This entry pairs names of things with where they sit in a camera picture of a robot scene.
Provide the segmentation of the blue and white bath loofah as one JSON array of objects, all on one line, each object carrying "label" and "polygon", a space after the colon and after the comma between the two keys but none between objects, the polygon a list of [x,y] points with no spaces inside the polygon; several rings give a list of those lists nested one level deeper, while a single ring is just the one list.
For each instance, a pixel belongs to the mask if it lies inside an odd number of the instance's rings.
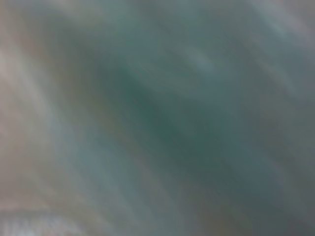
[{"label": "blue and white bath loofah", "polygon": [[312,0],[3,0],[3,236],[312,236]]}]

